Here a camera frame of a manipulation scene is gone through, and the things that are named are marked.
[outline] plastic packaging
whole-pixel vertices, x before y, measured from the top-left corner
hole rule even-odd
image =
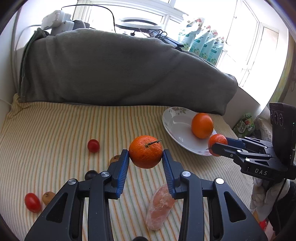
[[[207,61],[209,61],[213,65],[216,65],[222,53],[223,47],[224,47],[224,37],[222,37],[219,41],[215,41],[209,53]]]
[[[218,32],[216,30],[212,30],[209,33],[209,36],[202,48],[202,50],[200,51],[200,57],[203,59],[207,59],[209,56],[209,53],[212,49],[213,44],[215,43],[215,40],[217,39],[218,36]]]
[[[233,132],[238,138],[249,136],[255,130],[251,113],[244,114],[233,128]]]
[[[181,31],[178,35],[178,42],[184,45],[183,50],[189,50],[196,36],[201,31],[204,18],[197,18],[193,21],[184,20],[181,23]]]
[[[211,26],[204,28],[201,30],[196,36],[195,39],[191,45],[191,48],[189,52],[195,53],[197,56],[199,56],[201,49],[203,48],[205,41],[207,40],[209,34],[210,34]]]
[[[160,229],[175,202],[176,200],[168,192],[166,183],[158,188],[150,201],[147,211],[147,227],[151,230]]]

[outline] raw meat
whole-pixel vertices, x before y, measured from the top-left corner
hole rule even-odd
[[[175,201],[168,192],[166,183],[158,188],[150,201],[147,211],[147,227],[151,230],[160,229],[171,208],[174,206]]]

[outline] brown potato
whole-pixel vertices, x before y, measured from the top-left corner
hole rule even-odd
[[[42,202],[47,206],[49,202],[54,198],[55,193],[53,192],[46,192],[42,196]]]
[[[112,157],[112,158],[110,159],[110,163],[115,162],[115,161],[118,161],[119,158],[120,158],[120,155],[116,155],[116,156]]]

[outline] black ball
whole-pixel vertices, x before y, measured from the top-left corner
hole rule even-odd
[[[84,179],[90,180],[93,179],[96,175],[98,175],[98,173],[95,170],[90,170],[85,174]]]
[[[135,238],[133,239],[133,241],[148,241],[148,239],[146,239],[146,238],[144,238],[144,237],[142,237],[142,236],[139,236],[139,237],[135,237]]]

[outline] white glove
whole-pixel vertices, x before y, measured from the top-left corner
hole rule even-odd
[[[267,218],[270,214],[276,197],[281,190],[284,180],[280,183],[273,185],[271,188],[265,192],[262,183],[263,180],[253,177],[253,192],[252,192],[252,199],[250,203],[250,209],[256,210],[258,214],[258,218],[260,221],[263,221]],[[283,190],[278,198],[278,200],[282,199],[289,191],[290,188],[290,180],[287,179]]]

